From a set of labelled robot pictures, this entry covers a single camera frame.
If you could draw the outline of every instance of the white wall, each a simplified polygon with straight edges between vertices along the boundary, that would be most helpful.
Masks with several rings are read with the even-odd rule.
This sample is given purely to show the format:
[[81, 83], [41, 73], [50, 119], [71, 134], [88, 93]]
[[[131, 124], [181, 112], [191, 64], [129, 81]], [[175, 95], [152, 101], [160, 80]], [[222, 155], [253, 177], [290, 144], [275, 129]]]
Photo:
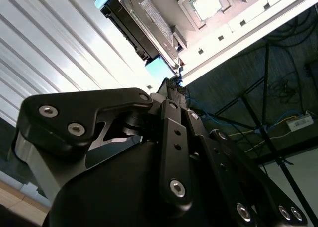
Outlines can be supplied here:
[[[318, 149], [290, 157], [287, 161], [294, 164], [286, 164], [286, 166], [307, 199], [309, 205], [318, 216]], [[278, 187], [281, 188], [286, 195], [288, 195], [289, 198], [303, 210], [303, 212], [305, 212], [280, 167], [276, 163], [266, 165], [265, 167], [269, 177], [276, 185], [278, 185]], [[308, 216], [307, 220], [309, 222], [308, 226], [314, 227]]]
[[0, 117], [13, 126], [31, 95], [159, 87], [94, 0], [0, 0], [0, 31]]

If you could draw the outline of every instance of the robotic arm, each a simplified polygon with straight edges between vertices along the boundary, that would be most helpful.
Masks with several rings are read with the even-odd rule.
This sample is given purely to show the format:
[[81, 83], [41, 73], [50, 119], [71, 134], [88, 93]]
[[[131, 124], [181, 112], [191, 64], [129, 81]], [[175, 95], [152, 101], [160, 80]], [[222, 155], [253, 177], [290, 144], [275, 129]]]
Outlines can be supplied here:
[[[53, 205], [49, 227], [304, 227], [304, 213], [221, 130], [187, 109], [185, 88], [37, 95], [20, 110], [13, 152]], [[141, 143], [86, 169], [110, 140]]]

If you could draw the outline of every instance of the black metal beam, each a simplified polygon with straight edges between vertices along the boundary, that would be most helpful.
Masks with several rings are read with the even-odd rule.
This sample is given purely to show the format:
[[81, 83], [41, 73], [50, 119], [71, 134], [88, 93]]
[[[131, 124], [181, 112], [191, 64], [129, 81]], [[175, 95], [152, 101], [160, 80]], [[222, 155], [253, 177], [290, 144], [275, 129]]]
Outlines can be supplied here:
[[[255, 82], [254, 84], [252, 84], [249, 88], [247, 88], [247, 90], [245, 90], [243, 92], [244, 94], [249, 94], [251, 93], [253, 90], [255, 90], [256, 87], [258, 87], [260, 84], [262, 84], [262, 82], [264, 81], [264, 77], [262, 77], [261, 79], [259, 79], [257, 82]], [[226, 104], [225, 106], [223, 106], [223, 108], [221, 108], [220, 110], [218, 110], [215, 115], [219, 116], [220, 114], [222, 114], [223, 112], [225, 112], [226, 110], [228, 110], [229, 108], [231, 108], [233, 105], [235, 105], [237, 102], [239, 101], [239, 98], [235, 98], [233, 99], [230, 103]]]
[[[277, 155], [279, 157], [291, 157], [306, 151], [310, 151], [313, 149], [316, 149], [318, 145], [318, 136], [315, 136], [311, 139], [307, 139], [303, 142], [291, 145], [287, 148], [281, 149], [277, 151]], [[268, 154], [261, 156], [260, 158], [255, 158], [254, 162], [257, 165], [262, 165], [262, 164], [267, 164], [267, 163], [272, 163], [275, 161], [275, 156], [274, 154]]]
[[290, 174], [289, 170], [287, 169], [285, 163], [283, 162], [283, 159], [277, 155], [277, 149], [275, 148], [274, 144], [272, 143], [271, 139], [269, 138], [267, 132], [264, 130], [264, 127], [261, 126], [261, 123], [259, 119], [257, 118], [257, 115], [253, 111], [252, 107], [250, 106], [249, 102], [246, 100], [245, 97], [242, 97], [242, 101], [247, 108], [249, 114], [251, 115], [253, 121], [255, 124], [260, 127], [259, 131], [262, 134], [265, 143], [267, 144], [268, 148], [274, 155], [275, 162], [277, 165], [281, 168], [282, 172], [284, 173], [287, 181], [289, 182], [290, 186], [292, 187], [293, 191], [295, 192], [298, 200], [302, 204], [305, 212], [307, 213], [309, 219], [313, 223], [314, 226], [318, 226], [318, 218], [315, 215], [314, 211], [310, 207], [309, 203], [307, 202], [306, 198], [304, 197], [303, 193], [301, 192], [299, 186], [297, 185], [296, 181], [293, 179], [292, 175]]
[[266, 44], [262, 124], [265, 124], [265, 123], [266, 123], [268, 68], [269, 68], [269, 45]]
[[197, 114], [201, 115], [201, 114], [205, 114], [207, 113], [208, 115], [210, 115], [212, 118], [215, 118], [217, 120], [221, 120], [221, 121], [225, 121], [229, 124], [234, 124], [234, 125], [238, 125], [238, 126], [241, 126], [243, 128], [247, 128], [247, 129], [251, 129], [251, 130], [254, 130], [254, 127], [250, 126], [250, 125], [247, 125], [247, 124], [242, 124], [240, 122], [237, 122], [237, 121], [234, 121], [234, 120], [231, 120], [231, 119], [227, 119], [227, 118], [223, 118], [223, 117], [220, 117], [220, 116], [216, 116], [214, 114], [211, 114], [211, 113], [208, 113], [208, 112], [204, 112], [200, 109], [192, 109], [194, 112], [196, 112]]

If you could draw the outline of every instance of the power strip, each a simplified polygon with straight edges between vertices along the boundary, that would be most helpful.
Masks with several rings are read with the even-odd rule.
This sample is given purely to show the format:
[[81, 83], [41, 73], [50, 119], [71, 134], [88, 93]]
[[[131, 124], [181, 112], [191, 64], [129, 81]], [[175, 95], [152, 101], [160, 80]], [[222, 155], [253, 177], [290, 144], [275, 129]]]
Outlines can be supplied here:
[[302, 129], [310, 124], [313, 124], [313, 118], [310, 114], [304, 115], [296, 120], [289, 120], [286, 122], [289, 129], [293, 132], [299, 129]]

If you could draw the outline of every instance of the corrugated white panel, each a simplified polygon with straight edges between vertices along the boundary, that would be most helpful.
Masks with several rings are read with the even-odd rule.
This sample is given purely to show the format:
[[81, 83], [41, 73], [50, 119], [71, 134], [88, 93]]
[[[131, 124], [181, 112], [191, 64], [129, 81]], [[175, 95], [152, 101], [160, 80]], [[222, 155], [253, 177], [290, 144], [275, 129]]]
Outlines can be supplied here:
[[94, 0], [0, 0], [3, 119], [30, 95], [121, 87], [158, 84]]

